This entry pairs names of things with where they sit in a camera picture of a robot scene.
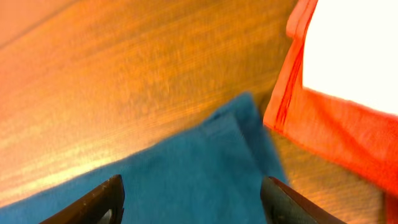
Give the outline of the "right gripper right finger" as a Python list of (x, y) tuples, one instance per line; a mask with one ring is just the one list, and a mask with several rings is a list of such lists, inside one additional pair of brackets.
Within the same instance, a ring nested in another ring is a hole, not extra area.
[(260, 197), (267, 223), (345, 224), (275, 177), (263, 178)]

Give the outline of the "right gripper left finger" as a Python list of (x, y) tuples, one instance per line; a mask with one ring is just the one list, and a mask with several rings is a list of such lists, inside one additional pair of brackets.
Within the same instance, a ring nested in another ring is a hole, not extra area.
[(125, 191), (121, 175), (114, 175), (82, 198), (43, 221), (44, 224), (121, 224)]

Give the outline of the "blue polo shirt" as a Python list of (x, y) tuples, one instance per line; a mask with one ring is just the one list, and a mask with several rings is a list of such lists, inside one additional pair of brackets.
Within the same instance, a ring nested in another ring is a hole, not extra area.
[(244, 93), (188, 131), (3, 207), (1, 222), (40, 223), (116, 174), (124, 223), (264, 223), (263, 178), (286, 181), (253, 97)]

